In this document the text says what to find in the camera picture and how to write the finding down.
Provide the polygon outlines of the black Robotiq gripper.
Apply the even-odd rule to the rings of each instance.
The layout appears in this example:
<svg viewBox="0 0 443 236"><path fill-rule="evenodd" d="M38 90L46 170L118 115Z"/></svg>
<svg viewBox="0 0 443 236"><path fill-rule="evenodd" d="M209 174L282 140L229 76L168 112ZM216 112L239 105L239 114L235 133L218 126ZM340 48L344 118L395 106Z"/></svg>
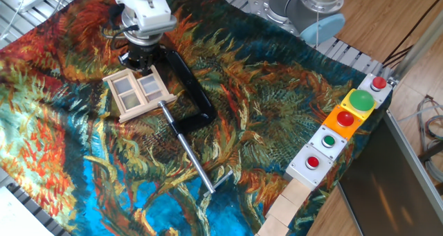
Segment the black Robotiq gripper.
<svg viewBox="0 0 443 236"><path fill-rule="evenodd" d="M165 66L165 52L159 44L139 46L129 44L127 53L118 57L120 63L135 72L151 74L153 66L159 75L163 75Z"/></svg>

